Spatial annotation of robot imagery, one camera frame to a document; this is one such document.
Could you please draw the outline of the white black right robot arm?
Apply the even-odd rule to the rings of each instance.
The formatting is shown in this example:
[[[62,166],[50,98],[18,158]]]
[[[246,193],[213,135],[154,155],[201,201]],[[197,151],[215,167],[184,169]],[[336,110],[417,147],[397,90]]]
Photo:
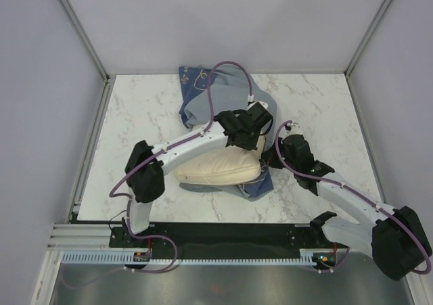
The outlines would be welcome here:
[[[276,138],[261,158],[271,168],[286,168],[312,194],[341,208],[356,221],[326,212],[312,221],[309,239],[317,247],[339,243],[373,259],[390,279],[432,270],[432,248],[419,216],[411,208],[374,202],[347,183],[331,166],[315,159],[303,135]]]

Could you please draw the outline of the blue denim pillowcase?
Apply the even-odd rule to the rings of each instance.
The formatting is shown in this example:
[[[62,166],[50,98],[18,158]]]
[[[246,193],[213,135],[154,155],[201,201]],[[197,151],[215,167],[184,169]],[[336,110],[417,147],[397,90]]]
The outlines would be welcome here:
[[[181,66],[179,81],[183,103],[179,115],[183,125],[189,130],[197,129],[210,120],[210,112],[216,114],[226,110],[245,110],[247,98],[253,94],[256,100],[266,102],[272,116],[277,115],[276,101],[265,91],[261,90],[253,80],[248,80],[238,68],[220,66],[215,73],[209,66]],[[275,127],[272,126],[266,135],[266,150],[272,144]],[[260,165],[265,169],[263,179],[257,183],[241,185],[216,186],[193,185],[179,183],[180,187],[200,193],[220,192],[229,193],[244,199],[255,201],[273,190],[273,182],[269,167],[260,159]]]

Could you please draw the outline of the cream white pillow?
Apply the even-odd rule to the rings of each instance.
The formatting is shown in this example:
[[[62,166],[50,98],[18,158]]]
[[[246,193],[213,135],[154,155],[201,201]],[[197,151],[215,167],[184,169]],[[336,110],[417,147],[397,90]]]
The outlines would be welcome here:
[[[260,182],[265,174],[260,157],[266,141],[265,136],[260,136],[256,149],[252,151],[229,146],[207,152],[178,166],[174,176],[180,183],[193,185],[229,186]]]

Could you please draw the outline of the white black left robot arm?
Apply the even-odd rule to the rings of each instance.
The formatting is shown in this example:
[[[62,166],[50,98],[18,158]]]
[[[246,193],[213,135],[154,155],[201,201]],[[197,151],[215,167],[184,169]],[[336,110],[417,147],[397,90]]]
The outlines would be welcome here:
[[[273,116],[263,102],[247,110],[223,111],[196,130],[170,142],[148,145],[138,142],[129,157],[125,173],[132,191],[125,221],[124,239],[141,247],[148,238],[152,203],[165,191],[164,177],[180,165],[211,151],[236,147],[256,151],[260,139],[273,126]]]

